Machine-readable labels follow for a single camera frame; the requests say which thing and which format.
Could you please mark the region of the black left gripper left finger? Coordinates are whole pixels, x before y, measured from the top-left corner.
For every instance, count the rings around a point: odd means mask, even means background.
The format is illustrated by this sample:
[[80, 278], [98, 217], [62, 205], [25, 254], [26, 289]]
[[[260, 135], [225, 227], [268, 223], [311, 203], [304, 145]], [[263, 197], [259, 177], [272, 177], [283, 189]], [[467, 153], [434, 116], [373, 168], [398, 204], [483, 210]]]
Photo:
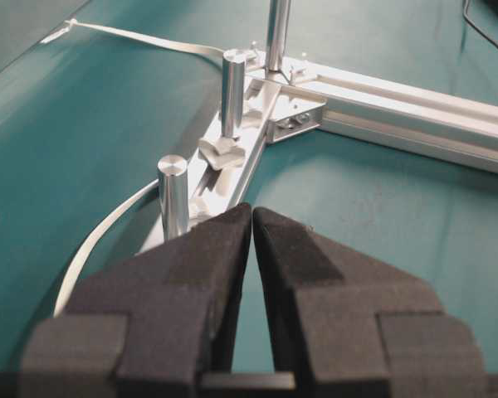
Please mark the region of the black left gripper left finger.
[[250, 241], [242, 203], [80, 281], [33, 331], [20, 396], [195, 396], [232, 364]]

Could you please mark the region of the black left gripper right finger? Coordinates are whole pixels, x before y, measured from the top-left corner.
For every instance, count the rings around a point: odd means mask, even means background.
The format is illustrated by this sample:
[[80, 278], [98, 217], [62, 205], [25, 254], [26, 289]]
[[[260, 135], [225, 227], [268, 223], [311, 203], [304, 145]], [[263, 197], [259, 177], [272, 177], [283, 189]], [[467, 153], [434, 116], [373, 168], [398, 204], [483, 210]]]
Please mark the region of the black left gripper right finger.
[[273, 361], [305, 397], [483, 397], [471, 329], [429, 283], [259, 207]]

